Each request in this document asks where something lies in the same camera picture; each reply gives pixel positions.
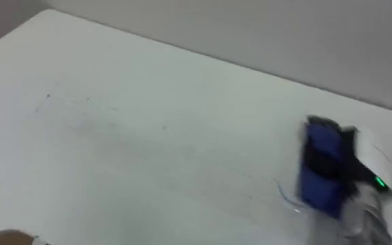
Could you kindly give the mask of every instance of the scratch mark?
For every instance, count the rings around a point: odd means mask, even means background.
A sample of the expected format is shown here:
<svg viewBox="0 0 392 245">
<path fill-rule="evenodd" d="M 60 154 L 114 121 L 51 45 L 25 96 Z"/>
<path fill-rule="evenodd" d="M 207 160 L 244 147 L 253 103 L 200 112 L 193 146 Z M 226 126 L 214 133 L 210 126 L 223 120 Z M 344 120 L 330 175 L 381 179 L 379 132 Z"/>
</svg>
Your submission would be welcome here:
<svg viewBox="0 0 392 245">
<path fill-rule="evenodd" d="M 119 108 L 115 108 L 115 107 L 108 107 L 108 109 L 110 109 L 112 111 L 115 111 L 115 112 L 119 112 L 120 111 Z"/>
<path fill-rule="evenodd" d="M 35 113 L 38 113 L 39 110 L 40 110 L 40 108 L 42 108 L 42 106 L 45 104 L 45 101 L 46 101 L 47 99 L 49 99 L 50 97 L 51 97 L 51 94 L 46 95 L 46 98 L 43 99 L 43 100 L 40 102 L 40 104 L 39 104 L 38 106 L 36 106 L 34 112 L 35 112 Z"/>
</svg>

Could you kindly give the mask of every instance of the table surface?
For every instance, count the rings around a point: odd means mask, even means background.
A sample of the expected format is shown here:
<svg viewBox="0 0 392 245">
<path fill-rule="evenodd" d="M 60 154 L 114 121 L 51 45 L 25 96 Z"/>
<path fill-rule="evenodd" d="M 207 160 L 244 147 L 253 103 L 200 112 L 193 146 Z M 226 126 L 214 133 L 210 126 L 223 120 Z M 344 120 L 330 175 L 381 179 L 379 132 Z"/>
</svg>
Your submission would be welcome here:
<svg viewBox="0 0 392 245">
<path fill-rule="evenodd" d="M 294 199 L 307 114 L 377 132 L 392 159 L 392 111 L 47 10 L 0 40 L 0 229 L 333 244 L 276 186 Z"/>
</svg>

